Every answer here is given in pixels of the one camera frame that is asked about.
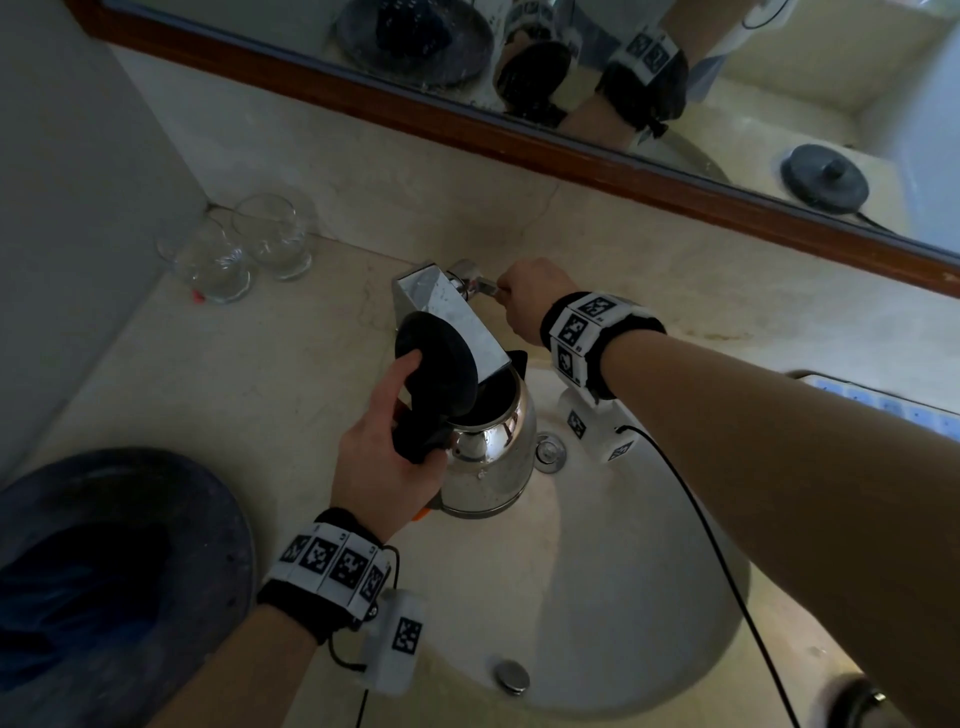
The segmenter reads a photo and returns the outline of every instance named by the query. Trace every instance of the sink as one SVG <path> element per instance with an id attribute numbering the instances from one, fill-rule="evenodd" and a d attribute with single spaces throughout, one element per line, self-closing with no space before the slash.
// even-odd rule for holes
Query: sink
<path id="1" fill-rule="evenodd" d="M 523 665 L 532 710 L 578 717 L 650 709 L 702 678 L 742 619 L 680 484 L 646 442 L 615 464 L 588 459 L 557 410 L 564 385 L 531 367 L 539 430 L 565 466 L 533 472 L 509 510 L 482 521 L 432 513 L 404 528 L 403 586 L 425 596 L 429 648 L 496 690 L 493 668 Z M 750 567 L 713 526 L 740 592 Z"/>

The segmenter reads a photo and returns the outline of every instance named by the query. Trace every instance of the drinking glass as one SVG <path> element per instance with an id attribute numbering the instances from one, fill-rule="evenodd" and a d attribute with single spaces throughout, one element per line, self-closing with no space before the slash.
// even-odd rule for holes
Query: drinking glass
<path id="1" fill-rule="evenodd" d="M 178 278 L 212 303 L 239 301 L 250 292 L 253 277 L 243 251 L 210 217 L 186 231 L 167 231 L 156 239 L 156 250 Z"/>
<path id="2" fill-rule="evenodd" d="M 253 195 L 230 217 L 243 249 L 277 280 L 297 279 L 310 269 L 306 224 L 289 200 L 279 195 Z"/>

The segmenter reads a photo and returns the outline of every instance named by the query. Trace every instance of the faucet handle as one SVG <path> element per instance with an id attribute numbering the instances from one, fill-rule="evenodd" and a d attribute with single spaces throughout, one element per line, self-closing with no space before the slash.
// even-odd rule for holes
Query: faucet handle
<path id="1" fill-rule="evenodd" d="M 468 258 L 458 260 L 447 268 L 446 277 L 465 301 L 469 301 L 477 293 L 487 296 L 496 294 L 496 283 L 481 276 L 477 264 Z"/>

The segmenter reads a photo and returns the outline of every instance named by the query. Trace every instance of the countertop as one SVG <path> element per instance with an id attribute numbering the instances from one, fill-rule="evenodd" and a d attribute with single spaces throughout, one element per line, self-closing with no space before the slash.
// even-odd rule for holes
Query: countertop
<path id="1" fill-rule="evenodd" d="M 392 359 L 389 283 L 409 266 L 342 243 L 313 242 L 315 265 L 305 279 L 277 283 L 261 276 L 246 299 L 228 306 L 191 303 L 177 280 L 163 278 L 46 433 L 29 467 L 126 445 L 193 457 L 235 490 L 250 516 L 263 571 L 289 535 L 327 503 L 339 435 L 364 410 Z M 495 303 L 481 301 L 478 309 L 507 346 L 516 344 Z M 689 328 L 678 333 L 696 338 Z M 854 670 L 852 661 L 756 570 L 750 607 L 804 724 L 818 725 L 825 685 Z M 349 639 L 343 645 L 348 653 Z M 286 725 L 351 726 L 360 696 L 350 676 L 319 651 Z M 412 690 L 402 698 L 373 696 L 364 721 L 368 728 L 454 724 L 564 722 L 480 690 L 429 650 Z M 642 715 L 602 724 L 788 725 L 745 625 L 692 689 Z"/>

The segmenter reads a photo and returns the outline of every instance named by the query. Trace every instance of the mirror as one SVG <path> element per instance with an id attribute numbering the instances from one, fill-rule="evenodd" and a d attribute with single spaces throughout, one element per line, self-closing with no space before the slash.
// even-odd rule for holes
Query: mirror
<path id="1" fill-rule="evenodd" d="M 960 255 L 960 0 L 105 4 Z"/>

